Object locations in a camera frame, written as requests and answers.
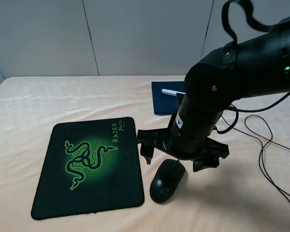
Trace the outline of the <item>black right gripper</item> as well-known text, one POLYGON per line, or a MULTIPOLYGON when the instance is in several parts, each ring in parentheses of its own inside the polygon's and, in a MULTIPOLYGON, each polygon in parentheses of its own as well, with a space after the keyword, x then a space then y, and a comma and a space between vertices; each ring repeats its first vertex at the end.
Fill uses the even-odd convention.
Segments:
POLYGON ((191 154, 184 153, 184 149, 176 150, 167 142, 166 129, 138 130, 137 143, 141 144, 140 154, 151 164, 154 149, 158 149, 178 160, 192 160, 193 171, 198 172, 208 168, 217 168, 219 158, 227 158, 230 154, 228 145, 219 143, 211 138, 206 138, 191 154))

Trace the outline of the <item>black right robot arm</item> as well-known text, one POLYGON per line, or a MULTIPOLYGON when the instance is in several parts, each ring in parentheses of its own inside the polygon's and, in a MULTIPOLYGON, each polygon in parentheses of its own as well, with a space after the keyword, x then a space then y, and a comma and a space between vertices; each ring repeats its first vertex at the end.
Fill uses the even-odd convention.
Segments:
POLYGON ((290 92, 290 17, 276 28, 241 44, 213 50, 185 77, 185 95, 165 129, 139 130, 140 154, 150 163, 158 149, 193 162, 195 172, 216 168, 227 145, 209 136, 234 101, 290 92))

